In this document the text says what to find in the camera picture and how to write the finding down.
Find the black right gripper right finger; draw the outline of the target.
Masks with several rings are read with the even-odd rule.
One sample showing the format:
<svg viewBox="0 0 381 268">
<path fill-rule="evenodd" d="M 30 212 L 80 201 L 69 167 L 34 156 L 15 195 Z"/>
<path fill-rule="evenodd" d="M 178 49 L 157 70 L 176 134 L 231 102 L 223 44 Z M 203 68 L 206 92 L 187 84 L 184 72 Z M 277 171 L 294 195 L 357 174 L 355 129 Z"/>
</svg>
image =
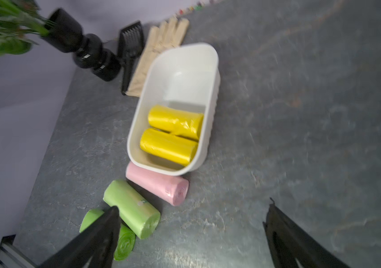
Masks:
<svg viewBox="0 0 381 268">
<path fill-rule="evenodd" d="M 282 212 L 269 205 L 263 222 L 270 254 L 276 268 L 347 268 Z"/>
</svg>

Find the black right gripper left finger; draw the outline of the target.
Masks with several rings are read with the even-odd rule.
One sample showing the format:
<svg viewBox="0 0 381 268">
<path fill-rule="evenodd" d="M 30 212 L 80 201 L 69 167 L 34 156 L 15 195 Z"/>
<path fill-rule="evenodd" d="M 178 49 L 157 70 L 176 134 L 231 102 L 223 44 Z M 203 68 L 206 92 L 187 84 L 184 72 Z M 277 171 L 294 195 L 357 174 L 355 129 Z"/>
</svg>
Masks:
<svg viewBox="0 0 381 268">
<path fill-rule="evenodd" d="M 108 209 L 41 268 L 110 268 L 120 232 L 120 211 Z"/>
</svg>

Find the pink trash bag roll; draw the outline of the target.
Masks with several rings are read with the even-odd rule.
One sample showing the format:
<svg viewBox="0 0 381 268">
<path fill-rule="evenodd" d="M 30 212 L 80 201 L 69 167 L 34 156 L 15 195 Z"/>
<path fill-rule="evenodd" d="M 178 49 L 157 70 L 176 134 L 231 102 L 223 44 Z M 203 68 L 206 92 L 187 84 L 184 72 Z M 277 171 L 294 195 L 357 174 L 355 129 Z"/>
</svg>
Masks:
<svg viewBox="0 0 381 268">
<path fill-rule="evenodd" d="M 189 189 L 187 179 L 156 173 L 138 167 L 133 162 L 129 162 L 125 176 L 133 183 L 175 207 L 184 202 Z"/>
</svg>

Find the yellow trash bag roll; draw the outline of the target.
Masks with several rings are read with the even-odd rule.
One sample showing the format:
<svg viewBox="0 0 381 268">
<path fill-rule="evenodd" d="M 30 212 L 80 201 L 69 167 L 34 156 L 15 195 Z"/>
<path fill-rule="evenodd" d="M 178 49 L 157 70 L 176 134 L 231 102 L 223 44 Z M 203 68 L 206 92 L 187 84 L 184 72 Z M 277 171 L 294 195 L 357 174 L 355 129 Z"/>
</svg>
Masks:
<svg viewBox="0 0 381 268">
<path fill-rule="evenodd" d="M 198 141 L 204 114 L 156 105 L 148 114 L 149 125 L 175 136 Z"/>
<path fill-rule="evenodd" d="M 150 128 L 142 134 L 140 148 L 148 154 L 188 166 L 196 155 L 198 142 Z"/>
</svg>

